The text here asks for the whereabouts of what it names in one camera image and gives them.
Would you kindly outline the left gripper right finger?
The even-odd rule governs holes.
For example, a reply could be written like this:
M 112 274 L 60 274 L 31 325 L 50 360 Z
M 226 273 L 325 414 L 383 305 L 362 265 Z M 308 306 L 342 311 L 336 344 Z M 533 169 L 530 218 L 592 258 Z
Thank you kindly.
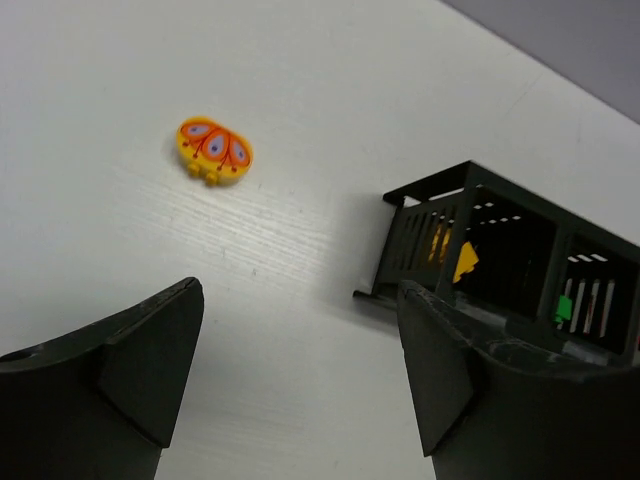
M 635 479 L 639 370 L 553 352 L 412 281 L 397 317 L 423 453 L 439 479 Z

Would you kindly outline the orange small lego brick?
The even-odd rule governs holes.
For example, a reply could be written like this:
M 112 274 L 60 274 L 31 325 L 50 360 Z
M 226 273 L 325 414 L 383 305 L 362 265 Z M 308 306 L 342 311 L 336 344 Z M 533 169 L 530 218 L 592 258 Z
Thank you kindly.
M 479 262 L 479 257 L 472 244 L 466 241 L 459 253 L 456 269 L 453 275 L 453 283 L 457 283 L 461 280 L 463 275 L 471 273 L 476 264 Z

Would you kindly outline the orange long lego brick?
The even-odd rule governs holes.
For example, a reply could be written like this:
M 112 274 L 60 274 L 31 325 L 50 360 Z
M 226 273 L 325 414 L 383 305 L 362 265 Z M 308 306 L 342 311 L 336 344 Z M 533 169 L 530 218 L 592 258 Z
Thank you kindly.
M 443 225 L 439 225 L 436 228 L 428 255 L 428 261 L 430 263 L 437 262 L 438 264 L 442 264 L 444 262 L 447 255 L 450 237 L 450 228 L 444 228 Z

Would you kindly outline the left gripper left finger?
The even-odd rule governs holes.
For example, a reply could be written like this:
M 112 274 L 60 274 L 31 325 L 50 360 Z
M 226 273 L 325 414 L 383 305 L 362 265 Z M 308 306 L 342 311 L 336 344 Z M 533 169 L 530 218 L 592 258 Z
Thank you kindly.
M 4 479 L 152 479 L 174 434 L 204 314 L 185 278 L 1 358 Z

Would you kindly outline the green square lego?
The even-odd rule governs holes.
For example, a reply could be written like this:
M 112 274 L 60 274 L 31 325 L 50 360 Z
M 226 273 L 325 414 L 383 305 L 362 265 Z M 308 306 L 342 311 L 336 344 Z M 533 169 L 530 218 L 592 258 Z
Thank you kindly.
M 557 308 L 554 314 L 554 322 L 563 325 L 572 318 L 573 301 L 566 295 L 560 295 L 558 298 Z

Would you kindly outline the yellow round flower lego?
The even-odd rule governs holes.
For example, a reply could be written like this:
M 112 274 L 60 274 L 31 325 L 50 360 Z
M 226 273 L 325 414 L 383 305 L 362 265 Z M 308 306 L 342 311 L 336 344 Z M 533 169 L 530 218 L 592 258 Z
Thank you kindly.
M 186 119 L 175 148 L 187 173 L 208 186 L 230 186 L 250 170 L 254 153 L 242 135 L 204 116 Z

